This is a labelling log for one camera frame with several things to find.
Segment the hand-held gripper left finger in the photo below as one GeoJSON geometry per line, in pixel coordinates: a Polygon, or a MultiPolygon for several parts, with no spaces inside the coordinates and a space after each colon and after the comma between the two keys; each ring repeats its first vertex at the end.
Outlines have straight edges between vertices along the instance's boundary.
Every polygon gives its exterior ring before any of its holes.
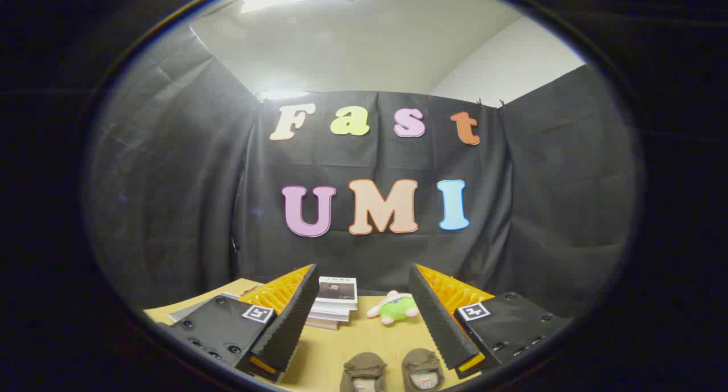
{"type": "Polygon", "coordinates": [[[279,382],[298,348],[319,277],[310,264],[239,297],[218,294],[159,327],[198,356],[279,382]]]}

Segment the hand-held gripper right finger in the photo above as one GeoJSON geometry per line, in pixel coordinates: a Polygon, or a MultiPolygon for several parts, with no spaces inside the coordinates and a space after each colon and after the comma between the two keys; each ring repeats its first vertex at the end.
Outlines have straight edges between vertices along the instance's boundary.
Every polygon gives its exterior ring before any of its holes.
{"type": "Polygon", "coordinates": [[[519,359],[572,322],[516,292],[492,295],[419,264],[410,267],[409,290],[460,379],[519,359]]]}

